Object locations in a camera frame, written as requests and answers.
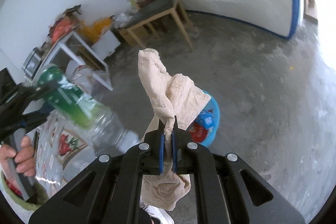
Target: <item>human hand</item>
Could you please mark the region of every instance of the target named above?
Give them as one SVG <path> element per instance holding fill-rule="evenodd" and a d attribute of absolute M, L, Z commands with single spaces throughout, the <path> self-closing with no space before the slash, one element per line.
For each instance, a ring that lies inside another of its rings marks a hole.
<path fill-rule="evenodd" d="M 7 161 L 8 158 L 14 158 L 15 163 L 19 164 L 16 167 L 16 171 L 18 173 L 23 173 L 26 177 L 32 177 L 36 175 L 36 161 L 34 157 L 35 151 L 28 136 L 24 136 L 22 139 L 21 147 L 22 150 L 19 153 L 17 153 L 8 144 L 3 144 L 0 148 L 0 164 L 2 166 L 4 175 L 8 182 L 10 182 L 16 188 L 18 188 L 18 185 L 14 174 L 9 169 Z"/>

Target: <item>clear plastic bottle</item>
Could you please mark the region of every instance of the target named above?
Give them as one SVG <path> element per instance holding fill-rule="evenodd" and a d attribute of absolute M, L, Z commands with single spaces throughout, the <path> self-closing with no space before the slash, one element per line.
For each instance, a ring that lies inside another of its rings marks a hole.
<path fill-rule="evenodd" d="M 124 128 L 115 112 L 70 83 L 56 65 L 43 67 L 37 79 L 37 85 L 58 81 L 60 87 L 44 100 L 80 128 L 83 137 L 92 141 L 96 156 L 112 154 L 112 146 L 125 153 L 140 142 L 135 132 Z"/>

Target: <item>gray floor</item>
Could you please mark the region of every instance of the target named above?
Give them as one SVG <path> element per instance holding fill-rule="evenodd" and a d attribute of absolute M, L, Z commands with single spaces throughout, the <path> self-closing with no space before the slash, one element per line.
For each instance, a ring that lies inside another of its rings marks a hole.
<path fill-rule="evenodd" d="M 336 73 L 324 60 L 331 44 L 304 21 L 283 40 L 263 30 L 191 14 L 194 52 L 174 25 L 148 47 L 167 71 L 182 73 L 217 100 L 221 121 L 210 150 L 237 153 L 310 221 L 336 183 Z M 115 90 L 104 102 L 143 136 L 153 116 L 137 73 L 138 49 L 109 58 Z M 169 212 L 176 224 L 196 223 L 194 191 Z"/>

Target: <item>blue plastic bag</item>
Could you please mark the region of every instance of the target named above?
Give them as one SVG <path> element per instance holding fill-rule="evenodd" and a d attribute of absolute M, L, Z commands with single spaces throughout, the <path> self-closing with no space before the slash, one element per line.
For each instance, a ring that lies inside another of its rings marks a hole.
<path fill-rule="evenodd" d="M 205 129 L 209 129 L 215 125 L 212 119 L 212 113 L 206 110 L 202 110 L 200 114 L 195 119 L 195 122 L 204 127 Z"/>

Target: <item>metal screw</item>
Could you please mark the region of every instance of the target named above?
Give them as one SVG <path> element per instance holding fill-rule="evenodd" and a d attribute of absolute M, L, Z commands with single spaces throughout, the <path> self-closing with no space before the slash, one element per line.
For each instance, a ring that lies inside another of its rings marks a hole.
<path fill-rule="evenodd" d="M 109 155 L 106 155 L 106 154 L 101 155 L 101 156 L 99 157 L 99 161 L 100 161 L 100 162 L 108 162 L 109 160 L 110 160 L 110 156 L 109 156 Z"/>
<path fill-rule="evenodd" d="M 193 142 L 187 144 L 187 147 L 190 149 L 196 149 L 197 146 L 198 146 L 197 143 L 193 143 Z"/>
<path fill-rule="evenodd" d="M 236 160 L 238 160 L 238 156 L 234 153 L 230 153 L 230 154 L 227 155 L 227 159 L 229 161 L 236 161 Z"/>
<path fill-rule="evenodd" d="M 148 143 L 141 143 L 141 144 L 139 144 L 139 148 L 141 150 L 147 150 L 149 148 L 149 144 Z"/>

